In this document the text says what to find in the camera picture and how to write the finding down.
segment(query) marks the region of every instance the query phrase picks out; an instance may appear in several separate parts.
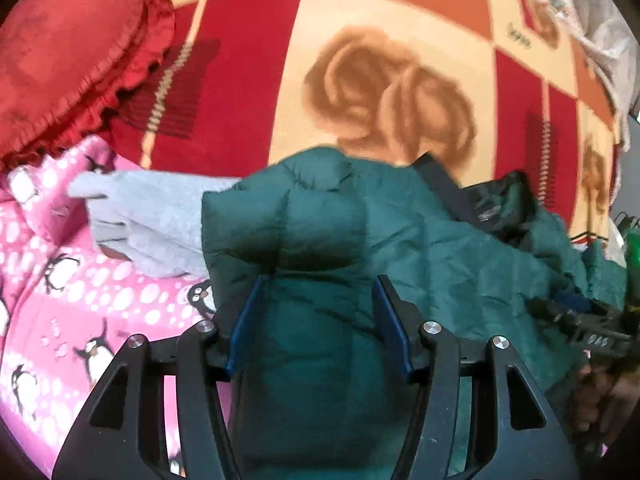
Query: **metal screw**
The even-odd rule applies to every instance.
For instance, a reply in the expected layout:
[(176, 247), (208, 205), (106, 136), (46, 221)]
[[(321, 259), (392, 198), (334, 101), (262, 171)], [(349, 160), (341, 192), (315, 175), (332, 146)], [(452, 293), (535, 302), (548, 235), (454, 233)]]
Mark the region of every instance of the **metal screw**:
[(509, 340), (501, 335), (494, 337), (494, 346), (500, 350), (504, 350), (509, 347)]
[(440, 326), (439, 323), (436, 323), (435, 321), (427, 321), (423, 326), (422, 329), (427, 333), (427, 334), (438, 334), (440, 333), (440, 330), (442, 330), (442, 327)]
[(142, 343), (145, 342), (145, 337), (142, 334), (134, 334), (129, 339), (127, 339), (127, 345), (130, 348), (138, 348), (142, 346)]
[(210, 319), (203, 319), (199, 321), (196, 325), (196, 330), (200, 333), (206, 334), (207, 332), (211, 332), (213, 330), (213, 321)]

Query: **bed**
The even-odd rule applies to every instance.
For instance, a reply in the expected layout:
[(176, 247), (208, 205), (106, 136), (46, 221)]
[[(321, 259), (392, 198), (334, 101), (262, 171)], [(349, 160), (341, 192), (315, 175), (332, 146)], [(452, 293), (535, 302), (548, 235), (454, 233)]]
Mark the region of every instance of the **bed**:
[[(321, 144), (399, 165), (432, 151), (462, 186), (524, 170), (574, 243), (607, 240), (619, 117), (545, 0), (172, 1), (164, 63), (99, 136), (44, 162), (37, 192), (63, 193), (96, 146), (119, 169), (238, 177)], [(126, 338), (177, 335), (214, 307), (206, 279), (148, 278), (97, 251), (82, 222), (63, 243), (43, 240), (28, 223), (29, 192), (17, 201), (4, 189), (0, 416), (50, 476)]]

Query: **red heart-shaped pillow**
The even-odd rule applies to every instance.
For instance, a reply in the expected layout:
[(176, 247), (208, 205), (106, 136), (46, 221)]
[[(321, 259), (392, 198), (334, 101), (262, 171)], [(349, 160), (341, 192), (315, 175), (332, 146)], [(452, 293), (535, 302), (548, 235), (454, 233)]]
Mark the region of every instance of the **red heart-shaped pillow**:
[(21, 0), (0, 27), (0, 170), (37, 164), (100, 127), (173, 32), (169, 0)]

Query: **rose pattern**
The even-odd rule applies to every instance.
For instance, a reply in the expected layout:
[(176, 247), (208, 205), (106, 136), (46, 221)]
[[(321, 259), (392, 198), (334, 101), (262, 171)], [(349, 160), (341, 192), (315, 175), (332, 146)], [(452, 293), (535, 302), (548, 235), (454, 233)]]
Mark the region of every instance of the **rose pattern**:
[(549, 12), (548, 0), (524, 0), (531, 14), (536, 32), (548, 46), (556, 50), (560, 45), (560, 29)]
[(329, 41), (303, 105), (348, 155), (411, 164), (431, 152), (452, 173), (472, 155), (472, 106), (456, 82), (377, 29), (348, 27)]
[(606, 162), (602, 155), (593, 149), (590, 142), (585, 145), (582, 157), (582, 188), (588, 201), (595, 202), (596, 211), (603, 215), (607, 212)]

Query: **green puffer jacket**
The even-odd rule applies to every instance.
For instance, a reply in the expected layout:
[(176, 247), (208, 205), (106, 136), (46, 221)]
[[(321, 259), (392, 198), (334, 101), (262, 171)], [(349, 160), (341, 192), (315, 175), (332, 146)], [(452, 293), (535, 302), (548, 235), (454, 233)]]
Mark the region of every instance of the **green puffer jacket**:
[[(508, 216), (518, 190), (494, 200)], [(217, 306), (258, 274), (270, 277), (255, 354), (232, 410), (243, 477), (390, 478), (415, 390), (390, 369), (374, 328), (370, 290), (378, 274), (457, 336), (507, 336), (545, 390), (564, 377), (580, 352), (534, 320), (525, 300), (556, 288), (610, 290), (589, 282), (562, 222), (533, 208), (521, 226), (526, 253), (453, 221), (414, 169), (331, 148), (205, 194), (203, 250)], [(598, 268), (591, 276), (606, 278), (606, 266), (591, 267)]]

